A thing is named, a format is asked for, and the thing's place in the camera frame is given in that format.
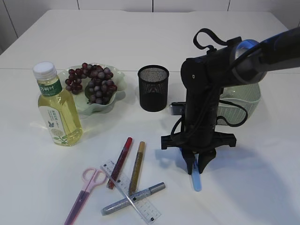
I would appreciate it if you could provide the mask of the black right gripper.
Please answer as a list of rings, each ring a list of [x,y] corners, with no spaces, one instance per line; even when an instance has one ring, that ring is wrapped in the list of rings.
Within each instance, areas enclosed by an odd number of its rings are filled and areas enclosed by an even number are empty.
[[[198,170],[203,173],[205,167],[216,157],[216,147],[228,145],[236,146],[234,134],[227,134],[215,131],[217,122],[217,113],[206,113],[200,126],[192,135],[188,135],[187,117],[182,115],[171,130],[171,134],[161,137],[161,149],[168,147],[182,148],[181,154],[186,162],[187,173],[192,174],[195,154],[193,152],[202,152],[198,156]]]

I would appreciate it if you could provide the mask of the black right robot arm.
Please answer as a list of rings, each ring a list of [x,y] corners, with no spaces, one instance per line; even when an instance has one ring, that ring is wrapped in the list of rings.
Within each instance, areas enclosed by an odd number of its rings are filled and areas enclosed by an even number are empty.
[[[187,90],[186,100],[171,104],[172,114],[180,116],[175,123],[180,132],[172,130],[170,135],[161,138],[162,149],[180,148],[188,174],[192,173],[194,162],[202,173],[215,158],[217,147],[236,145],[233,134],[215,131],[218,120],[224,119],[217,114],[224,88],[258,83],[269,71],[300,65],[299,28],[262,42],[241,37],[222,41],[210,29],[203,28],[202,32],[222,49],[207,45],[204,56],[183,62],[180,76]]]

